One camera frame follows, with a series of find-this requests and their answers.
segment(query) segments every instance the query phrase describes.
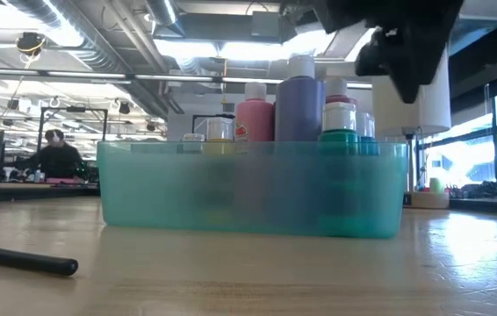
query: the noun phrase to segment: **bottle label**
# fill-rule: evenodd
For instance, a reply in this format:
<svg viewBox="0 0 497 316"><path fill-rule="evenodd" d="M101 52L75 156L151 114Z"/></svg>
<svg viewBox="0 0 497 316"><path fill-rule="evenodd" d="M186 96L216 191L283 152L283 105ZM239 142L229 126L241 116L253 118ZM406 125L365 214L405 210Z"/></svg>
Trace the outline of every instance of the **bottle label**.
<svg viewBox="0 0 497 316"><path fill-rule="evenodd" d="M249 141L249 127L237 121L234 129L235 141Z"/></svg>

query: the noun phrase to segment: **person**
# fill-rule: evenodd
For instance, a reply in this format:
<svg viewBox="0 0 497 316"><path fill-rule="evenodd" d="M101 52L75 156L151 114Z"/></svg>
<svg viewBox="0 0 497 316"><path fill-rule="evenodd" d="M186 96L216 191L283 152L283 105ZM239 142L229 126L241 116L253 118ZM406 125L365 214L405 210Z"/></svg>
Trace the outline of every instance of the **person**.
<svg viewBox="0 0 497 316"><path fill-rule="evenodd" d="M54 129L46 132L47 147L21 162L13 162L17 168L36 168L46 174L46 178L73 179L83 160L75 147L65 142L63 132Z"/></svg>

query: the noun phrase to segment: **teal plastic bin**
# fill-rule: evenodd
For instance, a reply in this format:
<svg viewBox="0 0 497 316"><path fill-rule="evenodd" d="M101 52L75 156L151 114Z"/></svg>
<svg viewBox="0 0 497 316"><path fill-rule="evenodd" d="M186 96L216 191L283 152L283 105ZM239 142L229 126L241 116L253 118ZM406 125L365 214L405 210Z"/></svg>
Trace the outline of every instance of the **teal plastic bin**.
<svg viewBox="0 0 497 316"><path fill-rule="evenodd" d="M329 142L101 142L104 221L391 238L400 228L407 146L378 147L379 155L359 155Z"/></svg>

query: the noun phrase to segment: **white bottle cap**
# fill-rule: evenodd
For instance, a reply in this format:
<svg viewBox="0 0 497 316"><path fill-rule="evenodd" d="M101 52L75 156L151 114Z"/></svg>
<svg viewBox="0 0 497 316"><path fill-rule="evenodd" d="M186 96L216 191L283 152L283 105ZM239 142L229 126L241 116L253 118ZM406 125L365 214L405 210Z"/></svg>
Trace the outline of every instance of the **white bottle cap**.
<svg viewBox="0 0 497 316"><path fill-rule="evenodd" d="M356 106L343 102L326 104L322 109L322 131L356 130Z"/></svg>
<svg viewBox="0 0 497 316"><path fill-rule="evenodd" d="M290 58L287 71L288 78L297 76L315 78L315 59L308 55L295 55Z"/></svg>
<svg viewBox="0 0 497 316"><path fill-rule="evenodd" d="M375 137L375 118L370 113L359 112L356 115L357 135Z"/></svg>
<svg viewBox="0 0 497 316"><path fill-rule="evenodd" d="M182 141L205 141L205 135L198 133L186 133L182 137Z"/></svg>
<svg viewBox="0 0 497 316"><path fill-rule="evenodd" d="M230 118L208 118L207 140L233 140L233 120Z"/></svg>
<svg viewBox="0 0 497 316"><path fill-rule="evenodd" d="M245 100L259 99L266 100L266 84L247 83L245 84Z"/></svg>
<svg viewBox="0 0 497 316"><path fill-rule="evenodd" d="M346 96L348 84L342 77L327 78L327 97L330 96Z"/></svg>

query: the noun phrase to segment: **wooden table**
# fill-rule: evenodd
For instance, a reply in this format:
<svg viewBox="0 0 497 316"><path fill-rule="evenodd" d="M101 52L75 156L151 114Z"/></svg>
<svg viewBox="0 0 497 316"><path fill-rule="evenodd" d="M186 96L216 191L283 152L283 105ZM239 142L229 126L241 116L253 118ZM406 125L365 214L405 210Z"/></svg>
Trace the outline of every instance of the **wooden table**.
<svg viewBox="0 0 497 316"><path fill-rule="evenodd" d="M405 211L389 241L104 227L94 197L0 203L0 315L497 315L497 216Z"/></svg>

